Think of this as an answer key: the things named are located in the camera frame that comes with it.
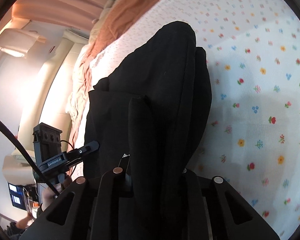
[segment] black garment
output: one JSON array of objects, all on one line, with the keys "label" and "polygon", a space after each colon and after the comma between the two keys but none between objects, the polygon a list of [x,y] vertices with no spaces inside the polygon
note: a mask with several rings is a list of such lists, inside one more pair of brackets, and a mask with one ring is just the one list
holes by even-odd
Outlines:
[{"label": "black garment", "polygon": [[203,48],[183,22],[160,29],[89,92],[87,178],[101,176],[130,154],[133,200],[121,200],[120,239],[179,239],[180,175],[197,148],[211,105]]},{"label": "black garment", "polygon": [[4,232],[11,240],[19,240],[20,236],[24,232],[24,229],[17,228],[16,223],[11,222]]}]

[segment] orange blanket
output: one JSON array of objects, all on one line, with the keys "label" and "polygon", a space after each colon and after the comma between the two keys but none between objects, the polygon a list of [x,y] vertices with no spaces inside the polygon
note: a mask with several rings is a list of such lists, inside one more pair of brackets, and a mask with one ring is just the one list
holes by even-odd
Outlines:
[{"label": "orange blanket", "polygon": [[100,29],[99,36],[87,49],[79,67],[80,73],[84,78],[81,78],[79,84],[74,87],[70,100],[73,123],[69,137],[71,144],[74,144],[77,140],[82,113],[88,100],[88,92],[91,90],[90,62],[98,53],[124,34],[158,1],[159,0],[119,0],[106,18]]}]

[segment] wall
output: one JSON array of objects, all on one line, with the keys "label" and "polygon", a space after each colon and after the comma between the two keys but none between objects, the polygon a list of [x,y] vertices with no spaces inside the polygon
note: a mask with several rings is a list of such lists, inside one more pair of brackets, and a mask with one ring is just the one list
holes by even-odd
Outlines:
[{"label": "wall", "polygon": [[[31,22],[24,30],[36,30],[47,38],[46,43],[36,42],[27,58],[3,54],[0,59],[0,120],[17,134],[27,93],[34,86],[33,80],[43,63],[51,56],[49,50],[58,46],[65,27]],[[0,133],[0,213],[12,220],[20,220],[26,212],[11,204],[8,185],[2,175],[3,159],[13,152],[14,146]]]}]

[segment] white floral fabric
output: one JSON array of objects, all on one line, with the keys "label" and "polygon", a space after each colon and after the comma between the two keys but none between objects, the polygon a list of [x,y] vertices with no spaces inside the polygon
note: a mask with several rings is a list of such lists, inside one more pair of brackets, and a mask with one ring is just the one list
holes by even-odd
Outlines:
[{"label": "white floral fabric", "polygon": [[208,125],[188,166],[224,177],[288,239],[300,224],[300,21],[283,0],[161,0],[91,62],[92,84],[177,20],[206,50],[212,86]]}]

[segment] thin wire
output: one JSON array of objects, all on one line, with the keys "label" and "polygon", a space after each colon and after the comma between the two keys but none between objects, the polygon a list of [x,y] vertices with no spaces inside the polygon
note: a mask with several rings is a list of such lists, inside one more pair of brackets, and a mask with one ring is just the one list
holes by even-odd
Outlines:
[{"label": "thin wire", "polygon": [[42,172],[39,170],[37,165],[34,163],[32,158],[27,153],[26,149],[22,146],[22,144],[16,139],[16,137],[13,135],[13,133],[0,121],[0,132],[4,134],[7,139],[12,142],[12,144],[19,150],[19,152],[23,155],[23,157],[26,159],[26,161],[30,164],[32,169],[37,173],[37,175],[42,179],[45,184],[51,188],[51,190],[59,196],[60,193],[56,190],[56,188],[51,184],[51,182],[42,174]]},{"label": "thin wire", "polygon": [[[74,149],[73,148],[73,146],[72,146],[72,144],[71,143],[69,143],[68,141],[66,141],[66,140],[61,140],[60,142],[66,142],[67,144],[69,144],[70,146],[71,146],[71,148],[72,149]],[[77,165],[76,166],[74,166],[74,169],[72,170],[72,172],[71,172],[71,174],[70,174],[70,177],[72,176],[72,174],[74,173],[74,170],[75,170],[75,168],[77,167]]]}]

